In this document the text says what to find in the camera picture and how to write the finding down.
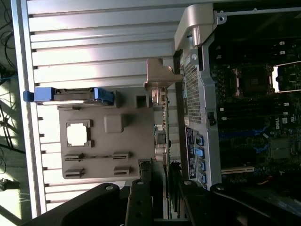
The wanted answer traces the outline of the silver CPU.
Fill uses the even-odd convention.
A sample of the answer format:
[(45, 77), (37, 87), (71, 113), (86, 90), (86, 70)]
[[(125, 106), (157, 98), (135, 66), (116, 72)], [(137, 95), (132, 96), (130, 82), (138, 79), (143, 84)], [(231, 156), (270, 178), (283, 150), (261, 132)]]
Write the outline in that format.
[(67, 126), (68, 147), (88, 146), (87, 125), (82, 123), (69, 123)]

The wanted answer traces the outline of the green motherboard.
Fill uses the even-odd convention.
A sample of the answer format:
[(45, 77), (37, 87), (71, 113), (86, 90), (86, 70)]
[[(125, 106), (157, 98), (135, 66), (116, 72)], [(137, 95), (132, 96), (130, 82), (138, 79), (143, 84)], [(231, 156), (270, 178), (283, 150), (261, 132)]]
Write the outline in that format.
[[(232, 69), (301, 61), (301, 38), (214, 42), (209, 48), (210, 75), (215, 85), (218, 132), (262, 129), (254, 137), (219, 139), (224, 183), (265, 184), (301, 174), (301, 92), (240, 98)], [(270, 142), (287, 138), (290, 157), (272, 159)]]

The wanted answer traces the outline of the open PC case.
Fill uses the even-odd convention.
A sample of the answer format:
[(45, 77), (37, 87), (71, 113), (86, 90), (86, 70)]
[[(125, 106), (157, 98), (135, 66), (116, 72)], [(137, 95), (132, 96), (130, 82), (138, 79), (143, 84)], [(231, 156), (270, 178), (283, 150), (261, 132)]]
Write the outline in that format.
[[(296, 38), (301, 38), (301, 0), (201, 2), (184, 10), (174, 37), (174, 64), (183, 75), (182, 121), (188, 174), (203, 188), (224, 183), (210, 46), (220, 41)], [(301, 174), (293, 179), (277, 177), (265, 184), (238, 185), (280, 183), (289, 188), (298, 180)]]

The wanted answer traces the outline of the silver chipset heatsink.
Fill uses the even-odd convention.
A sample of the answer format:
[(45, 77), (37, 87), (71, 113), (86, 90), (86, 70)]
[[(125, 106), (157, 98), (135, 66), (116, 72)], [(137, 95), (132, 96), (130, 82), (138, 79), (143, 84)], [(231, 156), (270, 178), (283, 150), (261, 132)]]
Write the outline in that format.
[(270, 152), (272, 159), (287, 159), (290, 157), (290, 143), (287, 138), (273, 139), (270, 142)]

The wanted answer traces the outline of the hard disk in blue caddy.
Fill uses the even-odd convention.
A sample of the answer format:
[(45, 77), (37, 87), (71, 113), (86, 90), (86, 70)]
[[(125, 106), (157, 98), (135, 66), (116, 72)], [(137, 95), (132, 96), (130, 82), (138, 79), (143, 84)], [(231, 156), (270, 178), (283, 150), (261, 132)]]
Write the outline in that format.
[(113, 91), (105, 90), (101, 87), (80, 88), (80, 89), (56, 89), (53, 87), (35, 87), (33, 92), (25, 90), (23, 92), (25, 102), (76, 102), (100, 103), (113, 105), (115, 94)]

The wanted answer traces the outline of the grey parts rack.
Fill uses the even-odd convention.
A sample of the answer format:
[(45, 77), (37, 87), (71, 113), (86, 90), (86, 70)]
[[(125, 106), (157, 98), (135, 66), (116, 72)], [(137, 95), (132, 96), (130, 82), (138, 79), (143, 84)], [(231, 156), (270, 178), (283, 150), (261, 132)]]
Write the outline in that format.
[[(111, 106), (80, 104), (60, 106), (62, 175), (65, 179), (139, 176), (139, 164), (154, 156), (151, 127), (154, 110), (151, 93), (142, 88), (117, 89)], [(68, 147), (69, 123), (87, 125), (88, 146)], [(127, 155), (128, 159), (65, 158)]]

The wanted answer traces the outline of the blue expansion slot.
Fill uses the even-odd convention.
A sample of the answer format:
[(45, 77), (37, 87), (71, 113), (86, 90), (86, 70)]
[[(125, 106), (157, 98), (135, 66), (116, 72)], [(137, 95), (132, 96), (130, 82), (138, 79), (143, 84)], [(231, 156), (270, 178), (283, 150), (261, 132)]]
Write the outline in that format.
[(219, 139), (224, 140), (224, 139), (233, 139), (238, 137), (254, 137), (265, 132), (266, 129), (267, 127), (264, 127), (262, 129), (252, 129), (252, 130), (245, 130), (245, 131), (222, 132), (219, 133)]

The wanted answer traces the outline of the CPU socket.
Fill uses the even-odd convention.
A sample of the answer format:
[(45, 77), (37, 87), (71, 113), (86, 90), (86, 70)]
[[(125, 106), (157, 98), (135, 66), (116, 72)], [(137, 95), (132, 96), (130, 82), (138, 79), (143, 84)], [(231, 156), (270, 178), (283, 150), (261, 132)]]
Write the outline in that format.
[(270, 65), (245, 65), (232, 69), (236, 81), (236, 96), (251, 98), (273, 92), (272, 72)]

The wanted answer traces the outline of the metal socket cover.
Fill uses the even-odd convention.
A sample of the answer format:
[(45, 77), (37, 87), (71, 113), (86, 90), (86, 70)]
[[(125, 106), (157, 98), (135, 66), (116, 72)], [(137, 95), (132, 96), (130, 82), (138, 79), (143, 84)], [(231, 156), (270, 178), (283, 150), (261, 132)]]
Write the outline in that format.
[(274, 66), (272, 87), (275, 93), (301, 92), (301, 61)]

